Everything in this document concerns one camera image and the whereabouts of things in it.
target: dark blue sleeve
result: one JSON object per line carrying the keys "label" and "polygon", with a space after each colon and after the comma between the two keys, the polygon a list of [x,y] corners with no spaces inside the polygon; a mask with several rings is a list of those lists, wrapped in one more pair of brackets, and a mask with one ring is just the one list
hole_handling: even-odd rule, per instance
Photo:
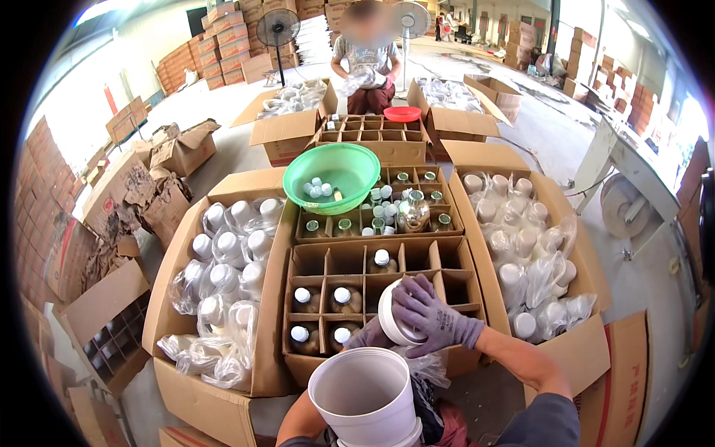
{"label": "dark blue sleeve", "polygon": [[504,430],[497,446],[578,447],[581,424],[573,401],[559,394],[534,398]]}

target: forearm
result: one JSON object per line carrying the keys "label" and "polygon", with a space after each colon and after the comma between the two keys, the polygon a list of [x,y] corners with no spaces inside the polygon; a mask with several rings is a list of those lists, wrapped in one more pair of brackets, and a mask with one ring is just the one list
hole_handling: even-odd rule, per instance
{"label": "forearm", "polygon": [[571,385],[561,368],[541,349],[497,332],[487,326],[482,329],[475,349],[498,361],[525,385],[537,393],[555,393],[571,399]]}
{"label": "forearm", "polygon": [[327,424],[310,401],[306,390],[283,418],[275,445],[279,446],[283,442],[299,436],[315,440],[326,427]]}

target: pink glove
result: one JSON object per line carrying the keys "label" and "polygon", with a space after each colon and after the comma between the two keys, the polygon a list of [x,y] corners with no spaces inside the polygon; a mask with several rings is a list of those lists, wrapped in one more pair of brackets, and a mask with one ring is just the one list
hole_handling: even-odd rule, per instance
{"label": "pink glove", "polygon": [[390,87],[392,87],[393,84],[395,83],[395,75],[390,73],[389,75],[386,76],[386,78],[388,78],[388,80],[385,81],[385,85],[383,85],[383,89],[389,90]]}
{"label": "pink glove", "polygon": [[427,335],[427,341],[407,351],[408,358],[434,353],[451,345],[473,349],[484,327],[482,320],[469,318],[440,300],[432,283],[422,274],[404,277],[393,289],[393,315]]}

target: red pants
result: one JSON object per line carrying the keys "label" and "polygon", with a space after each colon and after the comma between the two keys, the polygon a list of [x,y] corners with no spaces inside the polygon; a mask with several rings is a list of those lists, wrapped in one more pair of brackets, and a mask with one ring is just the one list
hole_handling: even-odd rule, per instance
{"label": "red pants", "polygon": [[347,98],[347,113],[350,115],[364,115],[372,110],[376,115],[382,115],[385,109],[392,107],[395,96],[395,85],[389,89],[358,89],[351,97]]}

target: metal pillar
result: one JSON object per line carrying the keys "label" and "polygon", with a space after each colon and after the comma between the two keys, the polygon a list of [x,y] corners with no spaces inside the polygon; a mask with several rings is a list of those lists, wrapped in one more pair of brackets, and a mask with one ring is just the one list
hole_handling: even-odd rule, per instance
{"label": "metal pillar", "polygon": [[546,52],[556,52],[556,39],[558,38],[558,21],[561,18],[561,0],[551,0],[551,29],[548,32]]}

